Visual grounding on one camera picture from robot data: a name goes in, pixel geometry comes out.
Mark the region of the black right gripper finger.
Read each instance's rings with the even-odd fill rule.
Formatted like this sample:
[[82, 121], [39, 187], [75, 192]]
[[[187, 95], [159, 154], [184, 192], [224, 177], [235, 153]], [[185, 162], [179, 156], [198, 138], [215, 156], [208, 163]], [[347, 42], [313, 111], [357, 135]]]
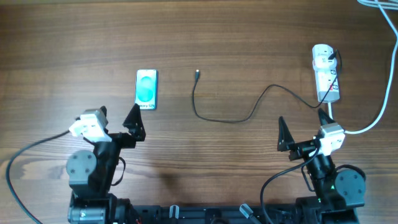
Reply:
[[291, 151], [294, 148], [295, 141], [288, 129], [288, 126], [282, 116], [279, 117], [279, 137], [277, 150], [280, 152]]
[[332, 124], [335, 123], [335, 120], [329, 117], [329, 115], [321, 108], [318, 109], [318, 117], [320, 120], [320, 124], [326, 125], [326, 124]]

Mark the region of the Galaxy S25 smartphone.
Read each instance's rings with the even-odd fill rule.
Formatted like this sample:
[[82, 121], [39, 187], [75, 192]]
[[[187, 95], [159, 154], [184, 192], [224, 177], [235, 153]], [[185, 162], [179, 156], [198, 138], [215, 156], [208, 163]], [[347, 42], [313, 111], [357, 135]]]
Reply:
[[141, 110], [155, 110], [157, 107], [158, 71], [140, 69], [136, 73], [135, 103]]

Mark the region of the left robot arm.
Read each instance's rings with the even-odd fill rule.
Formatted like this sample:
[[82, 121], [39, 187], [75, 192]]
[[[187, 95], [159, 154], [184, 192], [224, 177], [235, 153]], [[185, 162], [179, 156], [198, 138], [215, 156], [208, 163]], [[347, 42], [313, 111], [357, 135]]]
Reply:
[[74, 137], [93, 145], [93, 150], [80, 150], [67, 160], [66, 170], [72, 196], [68, 209], [69, 223], [140, 223], [141, 217], [130, 200], [117, 198], [110, 188], [119, 184], [114, 181], [118, 164], [126, 161], [120, 156], [122, 149], [133, 149], [144, 141], [146, 132], [141, 110], [135, 104], [123, 126], [125, 133], [109, 133], [106, 126], [107, 109], [90, 109], [83, 112], [70, 126]]

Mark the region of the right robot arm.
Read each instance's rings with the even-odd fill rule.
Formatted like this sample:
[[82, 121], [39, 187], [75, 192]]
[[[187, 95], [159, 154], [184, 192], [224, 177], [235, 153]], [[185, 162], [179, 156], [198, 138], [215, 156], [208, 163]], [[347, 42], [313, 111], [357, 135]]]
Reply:
[[322, 109], [320, 129], [311, 140], [295, 142], [283, 117], [279, 118], [278, 151], [288, 151], [291, 161], [302, 159], [307, 187], [315, 195], [296, 199], [301, 223], [358, 223], [356, 208], [364, 206], [366, 174], [358, 167], [335, 166], [331, 154], [345, 140], [344, 129]]

